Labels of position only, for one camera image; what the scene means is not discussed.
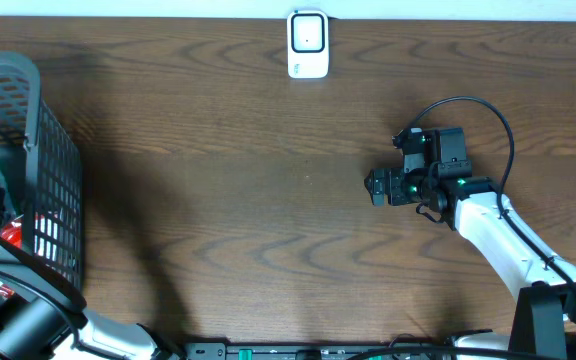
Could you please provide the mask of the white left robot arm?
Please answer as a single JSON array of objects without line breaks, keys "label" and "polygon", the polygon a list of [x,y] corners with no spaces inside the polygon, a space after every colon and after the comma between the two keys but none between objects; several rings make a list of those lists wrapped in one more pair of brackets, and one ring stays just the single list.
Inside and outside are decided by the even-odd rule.
[{"label": "white left robot arm", "polygon": [[142,325],[88,310],[62,275],[0,237],[0,359],[183,359]]}]

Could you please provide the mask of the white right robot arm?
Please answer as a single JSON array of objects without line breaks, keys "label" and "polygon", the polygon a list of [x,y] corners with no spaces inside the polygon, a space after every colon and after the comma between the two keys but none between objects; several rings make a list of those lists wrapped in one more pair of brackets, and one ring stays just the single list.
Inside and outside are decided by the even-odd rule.
[{"label": "white right robot arm", "polygon": [[364,184],[375,206],[415,204],[418,214],[469,241],[514,298],[534,284],[576,283],[576,266],[523,221],[488,177],[439,179],[428,168],[381,168],[371,170]]}]

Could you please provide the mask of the red packaged item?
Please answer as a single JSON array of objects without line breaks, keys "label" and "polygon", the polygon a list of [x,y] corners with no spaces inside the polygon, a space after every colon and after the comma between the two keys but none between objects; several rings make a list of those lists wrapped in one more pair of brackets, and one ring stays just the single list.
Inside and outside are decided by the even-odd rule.
[{"label": "red packaged item", "polygon": [[[44,230],[47,225],[52,226],[50,221],[42,224],[44,219],[44,215],[35,216],[35,224],[39,225],[41,230]],[[20,215],[4,225],[0,230],[0,237],[19,249],[22,248],[22,221],[23,216]]]}]

